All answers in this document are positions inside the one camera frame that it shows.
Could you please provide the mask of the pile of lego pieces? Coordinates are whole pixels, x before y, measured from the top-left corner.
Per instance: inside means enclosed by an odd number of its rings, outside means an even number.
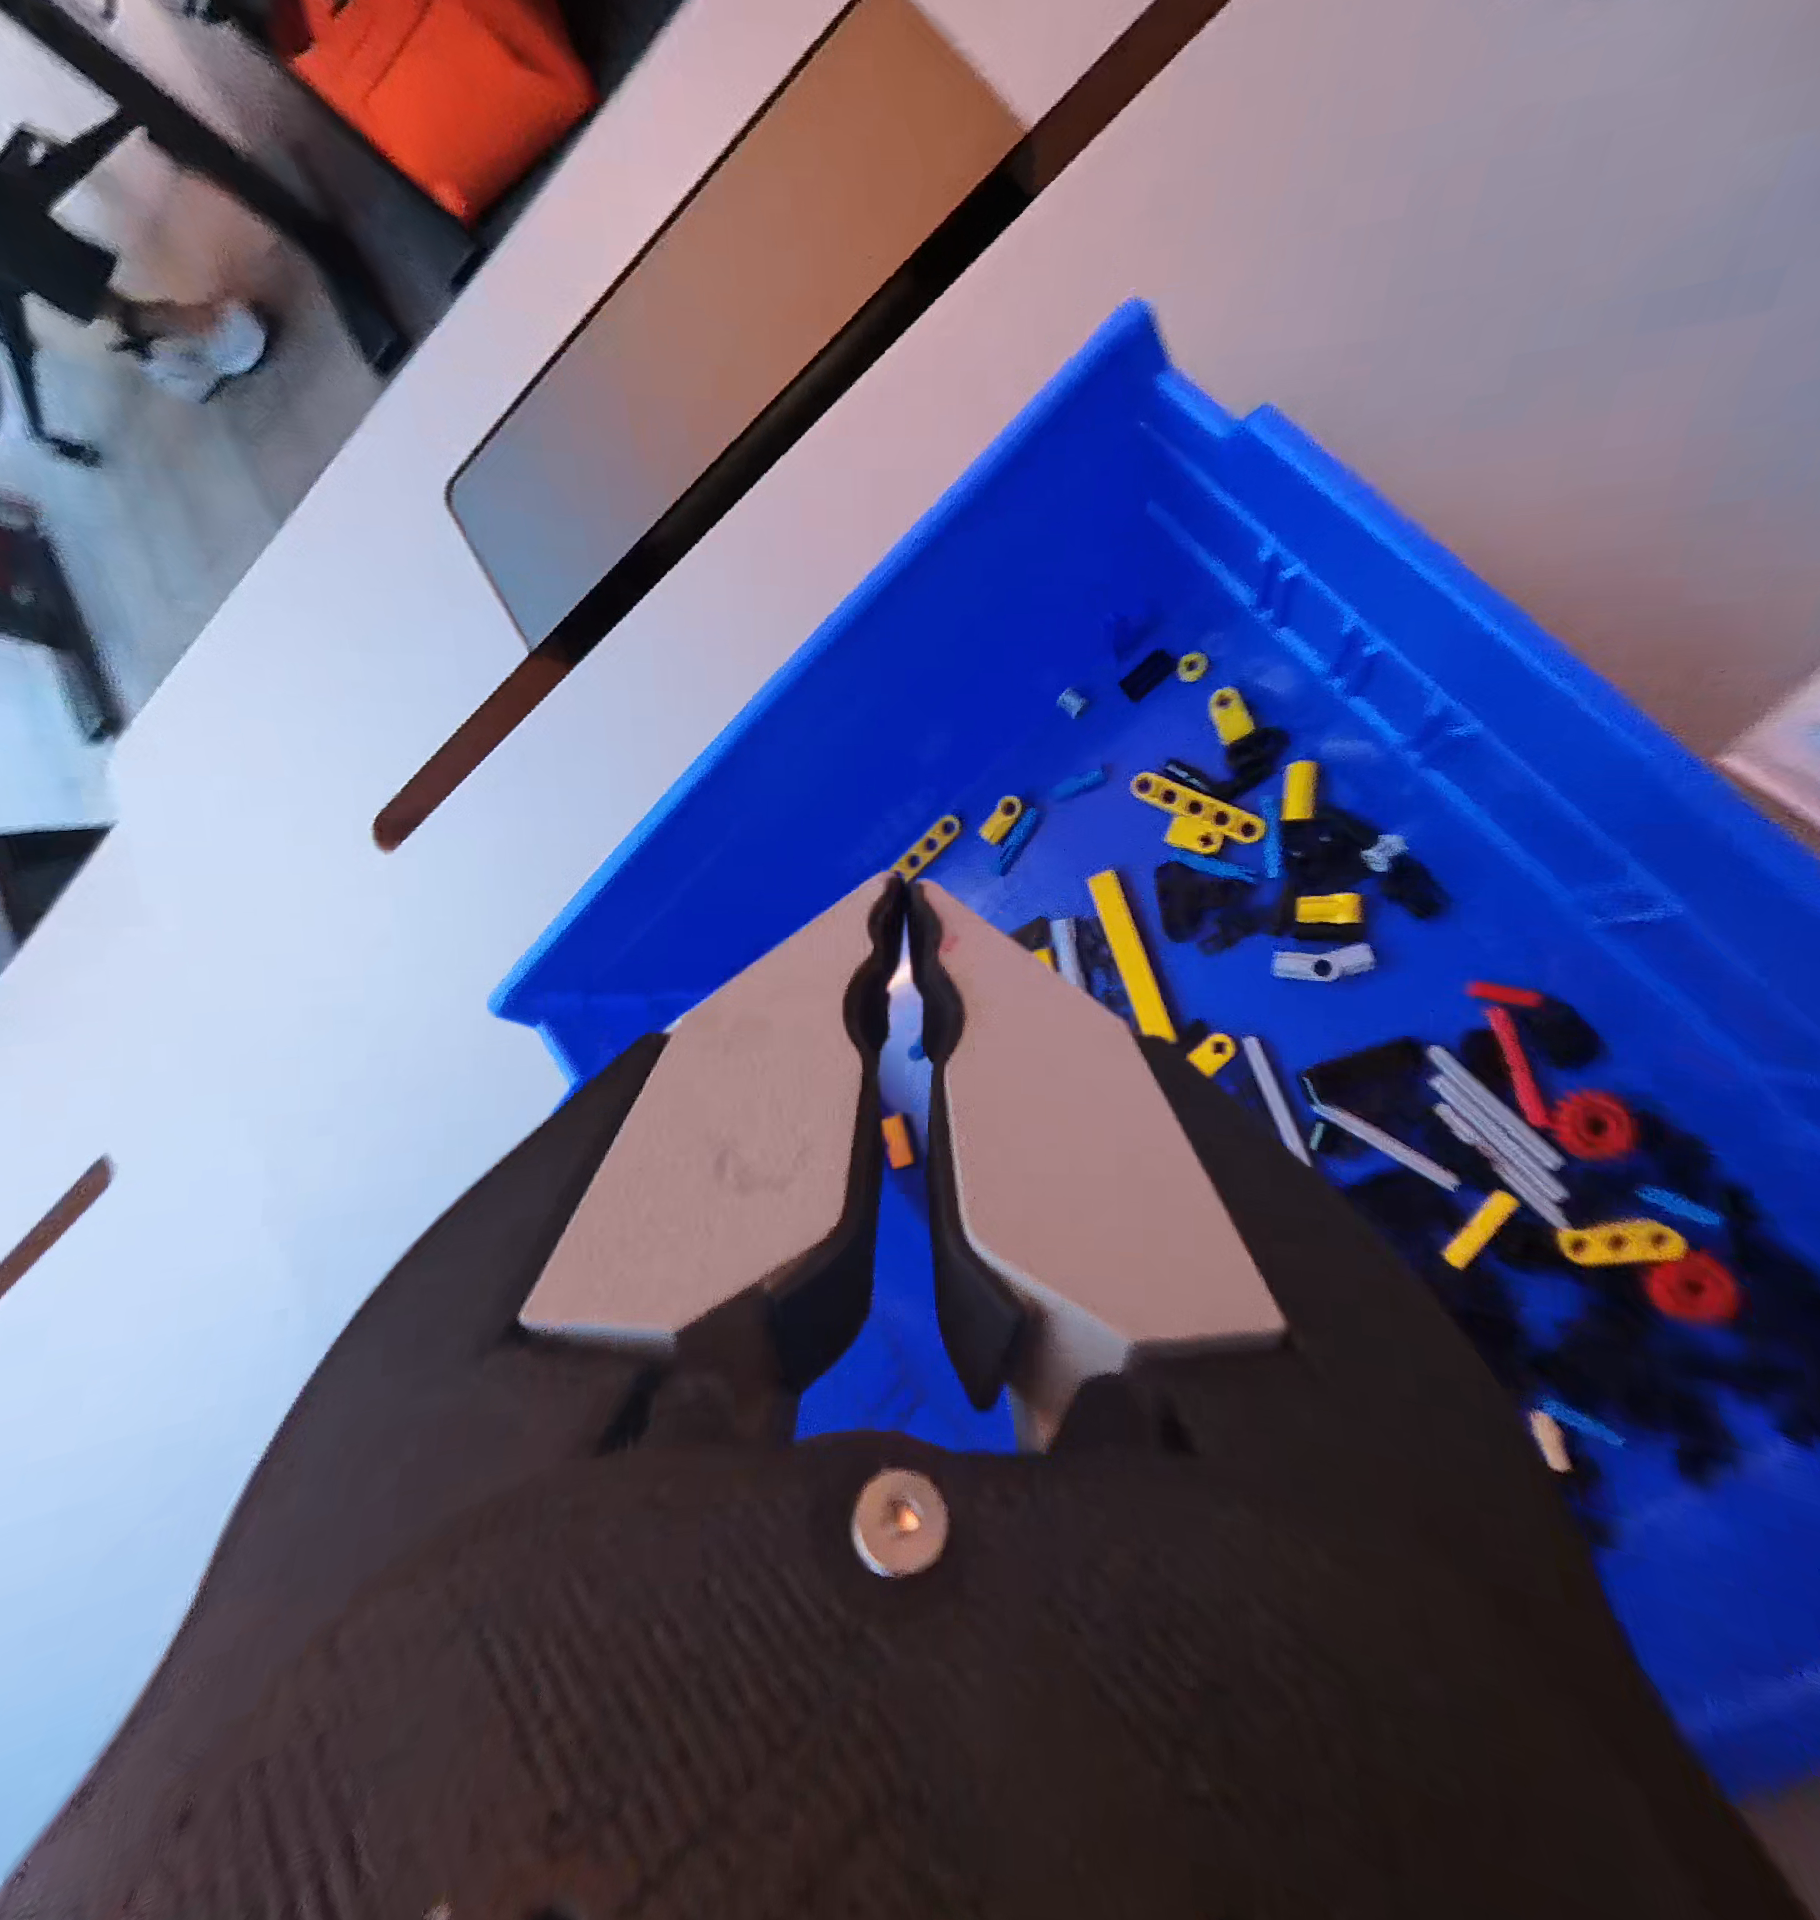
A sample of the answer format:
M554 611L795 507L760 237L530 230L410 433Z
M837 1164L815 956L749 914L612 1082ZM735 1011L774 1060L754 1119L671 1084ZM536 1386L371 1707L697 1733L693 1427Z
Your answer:
M917 615L866 763L994 925L1112 870L1180 1035L1572 1444L1603 1526L1820 1517L1820 867L1499 633L1284 609Z

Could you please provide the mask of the orange fabric bag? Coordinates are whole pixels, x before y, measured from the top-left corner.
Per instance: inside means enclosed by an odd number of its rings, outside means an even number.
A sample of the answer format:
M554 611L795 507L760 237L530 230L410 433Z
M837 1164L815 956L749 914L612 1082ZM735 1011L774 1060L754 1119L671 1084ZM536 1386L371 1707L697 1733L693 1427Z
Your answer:
M465 228L597 107L554 3L289 3L286 70Z

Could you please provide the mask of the black metal frame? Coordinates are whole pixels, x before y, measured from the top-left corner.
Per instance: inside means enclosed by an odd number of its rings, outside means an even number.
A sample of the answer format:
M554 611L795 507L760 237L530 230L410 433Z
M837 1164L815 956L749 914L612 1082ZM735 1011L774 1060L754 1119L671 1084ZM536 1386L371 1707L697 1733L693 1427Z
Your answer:
M115 256L54 221L54 199L106 157L107 144L128 128L107 121L83 140L72 165L57 149L26 129L0 151L0 348L12 367L21 412L35 445L65 464L100 467L97 446L50 429L36 384L36 341L28 302L36 299L89 327L115 308Z

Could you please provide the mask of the dark red object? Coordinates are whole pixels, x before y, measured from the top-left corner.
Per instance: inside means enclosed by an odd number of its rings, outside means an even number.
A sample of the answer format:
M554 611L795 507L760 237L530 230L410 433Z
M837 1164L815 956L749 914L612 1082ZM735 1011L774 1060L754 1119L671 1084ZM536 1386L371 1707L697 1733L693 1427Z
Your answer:
M100 642L32 501L0 491L0 635L60 660L65 697L89 741L109 741L128 708L107 675Z

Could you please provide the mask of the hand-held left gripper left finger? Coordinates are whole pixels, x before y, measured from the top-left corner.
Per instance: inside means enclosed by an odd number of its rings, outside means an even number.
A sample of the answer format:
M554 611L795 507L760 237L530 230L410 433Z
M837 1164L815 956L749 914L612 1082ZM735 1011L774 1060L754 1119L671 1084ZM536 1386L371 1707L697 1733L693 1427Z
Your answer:
M874 1294L880 1057L906 883L863 881L658 1038L525 1330L694 1361L744 1329L799 1394Z

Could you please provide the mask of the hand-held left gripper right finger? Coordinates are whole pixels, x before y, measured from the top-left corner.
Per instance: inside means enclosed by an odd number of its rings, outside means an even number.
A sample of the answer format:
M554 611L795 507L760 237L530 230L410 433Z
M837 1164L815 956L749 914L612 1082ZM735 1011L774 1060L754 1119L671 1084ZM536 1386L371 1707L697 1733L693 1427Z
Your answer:
M1195 1082L941 884L908 888L947 1353L1045 1453L1092 1382L1275 1350L1282 1305L1157 1066Z

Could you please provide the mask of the blue plastic bin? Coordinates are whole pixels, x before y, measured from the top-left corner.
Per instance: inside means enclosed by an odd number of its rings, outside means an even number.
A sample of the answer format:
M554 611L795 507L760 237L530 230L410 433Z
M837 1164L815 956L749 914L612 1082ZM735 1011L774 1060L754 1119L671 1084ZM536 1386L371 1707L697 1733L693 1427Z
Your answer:
M864 720L880 719L874 647L913 616L1009 609L1033 622L1063 608L1094 618L1157 595L1180 605L1191 593L1208 608L1237 598L1284 609L1288 579L1308 579L1386 628L1412 628L1425 608L1477 622L1584 687L1598 712L1643 724L1689 757L1277 409L1233 418L1197 390L1171 365L1151 311L1129 303L587 878L491 1011L533 1029L580 1086L902 855L914 840L893 815L908 795L902 760L885 757L874 775ZM1131 1019L1084 981L1078 914L996 926ZM1273 1160L1301 1148L1297 1165L1316 1165L1349 1198L1302 1148L1264 1057L1269 1119L1232 1077L1233 1034L1172 1029L1187 1052L1221 1057L1206 1076L1250 1113ZM1356 1209L1421 1269L1370 1209ZM1721 1784L1747 1795L1819 1772L1820 1517L1726 1506L1738 1532L1718 1542L1648 1509L1655 1528L1626 1542L1584 1494L1596 1473L1568 1453L1564 1483L1611 1601Z

